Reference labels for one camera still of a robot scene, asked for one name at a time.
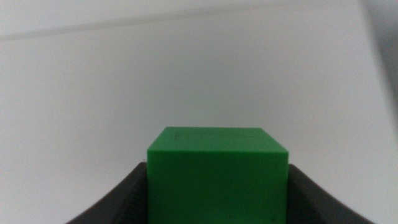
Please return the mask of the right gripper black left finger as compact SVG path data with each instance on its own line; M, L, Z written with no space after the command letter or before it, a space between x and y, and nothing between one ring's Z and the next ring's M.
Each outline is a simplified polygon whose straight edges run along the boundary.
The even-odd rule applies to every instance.
M115 188L68 222L79 223L147 223L147 164L139 163Z

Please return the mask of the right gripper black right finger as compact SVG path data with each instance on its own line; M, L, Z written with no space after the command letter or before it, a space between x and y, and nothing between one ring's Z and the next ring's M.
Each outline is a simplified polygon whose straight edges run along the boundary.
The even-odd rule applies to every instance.
M372 224L316 184L295 165L289 165L288 224Z

